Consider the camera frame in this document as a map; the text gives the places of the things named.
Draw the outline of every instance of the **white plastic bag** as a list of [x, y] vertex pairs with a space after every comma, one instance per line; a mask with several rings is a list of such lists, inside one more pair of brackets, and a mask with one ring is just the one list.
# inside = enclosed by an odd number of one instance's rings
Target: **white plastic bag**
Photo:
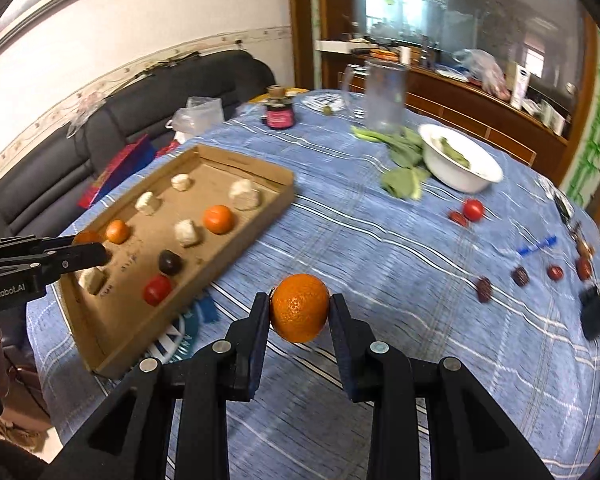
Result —
[[507, 89], [502, 69], [495, 58], [483, 50], [464, 48], [454, 53], [454, 60], [465, 67], [471, 77], [482, 81], [482, 89], [498, 99], [508, 100], [510, 92]]
[[166, 127], [172, 128], [176, 132], [173, 138], [182, 144], [223, 121], [224, 115], [220, 99], [190, 97], [187, 99], [187, 107], [177, 110], [173, 118], [167, 122]]
[[104, 104], [105, 97], [101, 92], [92, 92], [84, 96], [78, 102], [78, 107], [69, 124], [69, 129], [66, 133], [66, 138], [71, 139], [76, 132], [83, 126], [85, 122]]

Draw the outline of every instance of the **cherry tomato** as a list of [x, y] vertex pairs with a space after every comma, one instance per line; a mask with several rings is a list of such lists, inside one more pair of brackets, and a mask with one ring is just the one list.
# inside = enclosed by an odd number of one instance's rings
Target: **cherry tomato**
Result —
[[449, 211], [448, 217], [449, 220], [455, 222], [456, 224], [460, 224], [462, 227], [469, 227], [469, 222], [459, 211]]
[[169, 295], [172, 288], [170, 280], [166, 276], [158, 274], [144, 286], [142, 298], [151, 306], [158, 306]]
[[468, 198], [462, 206], [462, 214], [471, 222], [477, 222], [484, 216], [484, 206], [479, 200]]

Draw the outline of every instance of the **dark brown ball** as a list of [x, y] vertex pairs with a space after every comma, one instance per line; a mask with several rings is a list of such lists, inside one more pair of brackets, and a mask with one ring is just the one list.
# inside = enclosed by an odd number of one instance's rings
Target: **dark brown ball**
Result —
[[517, 286], [525, 286], [529, 283], [529, 275], [526, 273], [526, 269], [523, 266], [519, 266], [511, 273], [513, 281], [516, 282]]
[[158, 255], [158, 269], [167, 276], [174, 276], [182, 270], [182, 258], [165, 249]]
[[484, 276], [475, 284], [480, 303], [487, 303], [491, 299], [491, 282]]

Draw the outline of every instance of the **cardboard tray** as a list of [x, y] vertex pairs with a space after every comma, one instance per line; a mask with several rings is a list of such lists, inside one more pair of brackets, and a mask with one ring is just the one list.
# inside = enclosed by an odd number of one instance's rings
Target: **cardboard tray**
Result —
[[[184, 192], [171, 187], [171, 177], [187, 173], [193, 186]], [[262, 204], [252, 211], [232, 211], [235, 228], [215, 235], [202, 227], [203, 211], [215, 204], [231, 207], [228, 192], [240, 178], [256, 183]], [[152, 191], [162, 200], [152, 216], [135, 210], [138, 197]], [[107, 281], [96, 296], [77, 283], [78, 272], [60, 278], [61, 306], [76, 346], [88, 370], [118, 378], [132, 367], [146, 348], [164, 333], [179, 312], [189, 309], [194, 298], [249, 247], [294, 200], [294, 175], [280, 166], [239, 153], [209, 146], [195, 146], [154, 171], [127, 191], [86, 229], [103, 240], [109, 222], [120, 218], [132, 229], [122, 245], [108, 240], [112, 254], [103, 267]], [[202, 242], [182, 248], [173, 226], [191, 218]], [[171, 278], [173, 290], [158, 306], [144, 302], [142, 290], [158, 274], [158, 254], [168, 249], [183, 257], [184, 268]]]

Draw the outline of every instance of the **white bowl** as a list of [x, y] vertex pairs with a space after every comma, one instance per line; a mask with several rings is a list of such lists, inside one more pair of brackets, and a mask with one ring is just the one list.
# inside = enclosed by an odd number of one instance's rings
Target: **white bowl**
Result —
[[[436, 124], [422, 124], [418, 131], [424, 140], [424, 163], [449, 187], [463, 193], [478, 193], [502, 180], [502, 168], [495, 159], [463, 134]], [[470, 170], [442, 153], [442, 137], [469, 161]]]

